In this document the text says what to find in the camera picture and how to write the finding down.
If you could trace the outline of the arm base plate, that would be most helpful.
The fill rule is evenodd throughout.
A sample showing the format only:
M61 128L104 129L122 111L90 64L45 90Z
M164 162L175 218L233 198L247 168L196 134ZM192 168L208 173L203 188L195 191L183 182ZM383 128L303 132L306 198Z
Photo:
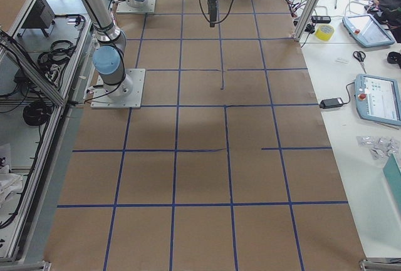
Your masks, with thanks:
M94 91L95 99L90 104L93 109L141 108L146 70L130 68L125 72L124 81L114 92L115 87L103 84L98 75L96 83L102 87Z
M117 5L117 14L153 14L155 12L156 0L120 0Z

